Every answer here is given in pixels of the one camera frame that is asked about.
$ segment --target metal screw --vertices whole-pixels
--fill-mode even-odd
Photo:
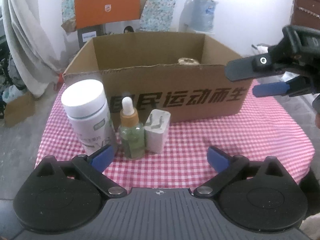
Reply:
[[[207,186],[200,186],[197,188],[197,192],[203,195],[208,195],[213,191],[212,188],[207,187]]]
[[[120,195],[121,193],[124,192],[123,187],[111,187],[108,192],[112,195]]]
[[[233,157],[235,157],[235,158],[239,159],[239,158],[242,158],[242,157],[244,157],[244,156],[243,156],[243,155],[241,155],[241,154],[236,154],[236,155],[234,155]]]
[[[261,57],[260,58],[260,62],[261,62],[261,64],[266,64],[267,63],[267,59],[265,57]]]
[[[87,154],[78,154],[77,156],[80,157],[80,158],[83,158],[85,161],[88,158]]]

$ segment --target green dropper bottle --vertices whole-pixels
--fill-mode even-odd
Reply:
[[[142,158],[145,155],[144,126],[139,122],[137,109],[130,97],[122,99],[120,119],[119,133],[124,155],[130,159]]]

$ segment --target white wall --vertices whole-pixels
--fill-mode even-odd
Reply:
[[[69,58],[79,50],[77,33],[66,35],[61,27],[62,0],[38,0],[38,3],[40,24],[52,42],[57,58],[67,67]]]
[[[276,44],[289,24],[293,0],[215,0],[214,37],[241,55],[252,54],[251,44]],[[172,28],[179,25],[185,0],[178,0]]]

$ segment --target white bottle cap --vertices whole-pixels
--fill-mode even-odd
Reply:
[[[95,79],[86,79],[69,86],[61,96],[67,115],[81,118],[99,111],[106,103],[103,84]]]
[[[122,109],[123,115],[129,116],[134,114],[133,103],[130,97],[125,97],[122,99]]]

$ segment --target tape roll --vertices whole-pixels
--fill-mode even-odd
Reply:
[[[179,58],[178,63],[180,65],[199,65],[199,61],[193,58],[182,57]]]

